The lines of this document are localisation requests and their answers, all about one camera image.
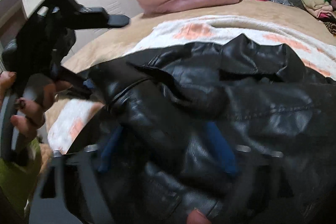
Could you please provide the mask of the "green left sleeve forearm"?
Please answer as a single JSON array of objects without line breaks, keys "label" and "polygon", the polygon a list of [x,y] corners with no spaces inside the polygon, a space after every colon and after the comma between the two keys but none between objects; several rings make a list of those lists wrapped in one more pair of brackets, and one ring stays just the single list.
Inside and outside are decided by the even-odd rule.
[{"label": "green left sleeve forearm", "polygon": [[1,159],[1,192],[5,201],[9,201],[20,217],[25,215],[27,200],[33,192],[42,166],[41,148],[37,139],[29,143],[27,151],[30,157],[27,166],[6,163]]}]

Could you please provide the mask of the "person's left hand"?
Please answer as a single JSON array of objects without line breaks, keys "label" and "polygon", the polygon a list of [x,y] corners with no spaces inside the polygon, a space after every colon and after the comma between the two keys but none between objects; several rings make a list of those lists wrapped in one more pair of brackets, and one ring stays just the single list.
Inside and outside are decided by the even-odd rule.
[{"label": "person's left hand", "polygon": [[24,116],[12,115],[10,118],[11,124],[25,136],[28,142],[32,141],[36,138],[38,129],[44,125],[45,112],[54,104],[56,94],[71,87],[72,85],[65,81],[53,83],[48,80],[47,84],[42,87],[42,103],[37,103],[23,97],[16,99],[15,107]]}]

